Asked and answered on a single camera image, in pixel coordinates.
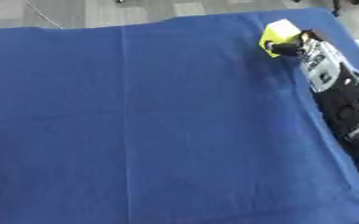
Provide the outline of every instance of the gray floor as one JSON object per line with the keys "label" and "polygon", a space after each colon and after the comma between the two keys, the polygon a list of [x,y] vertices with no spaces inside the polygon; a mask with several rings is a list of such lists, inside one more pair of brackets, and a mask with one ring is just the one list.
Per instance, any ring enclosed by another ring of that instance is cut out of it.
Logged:
{"label": "gray floor", "polygon": [[[29,0],[52,21],[65,28],[130,25],[166,18],[239,11],[332,8],[332,0]],[[359,39],[359,5],[342,0],[339,17],[352,35]],[[0,0],[0,28],[18,26],[51,27],[25,0]]]}

